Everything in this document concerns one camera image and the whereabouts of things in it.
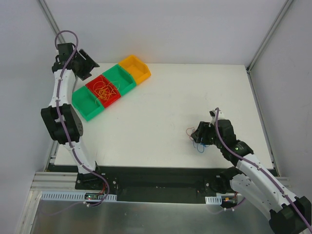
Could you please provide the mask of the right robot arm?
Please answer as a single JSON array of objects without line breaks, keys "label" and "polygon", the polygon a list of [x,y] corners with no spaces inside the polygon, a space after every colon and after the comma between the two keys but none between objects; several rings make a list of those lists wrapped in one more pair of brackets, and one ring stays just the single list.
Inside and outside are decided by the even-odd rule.
[{"label": "right robot arm", "polygon": [[213,191],[241,194],[267,218],[275,234],[299,234],[312,228],[312,203],[295,195],[264,168],[253,150],[236,138],[229,120],[201,121],[191,138],[198,144],[216,146],[233,165],[210,183]]}]

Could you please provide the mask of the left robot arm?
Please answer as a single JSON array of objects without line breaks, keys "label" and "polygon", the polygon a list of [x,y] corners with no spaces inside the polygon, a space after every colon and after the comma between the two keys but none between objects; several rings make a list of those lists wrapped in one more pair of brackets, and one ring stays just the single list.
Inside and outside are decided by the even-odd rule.
[{"label": "left robot arm", "polygon": [[83,143],[83,125],[72,106],[72,94],[77,79],[85,80],[99,65],[73,43],[57,45],[58,55],[52,66],[55,85],[52,99],[40,111],[43,122],[52,140],[69,152],[78,168],[77,180],[97,190],[103,184],[100,169],[91,159]]}]

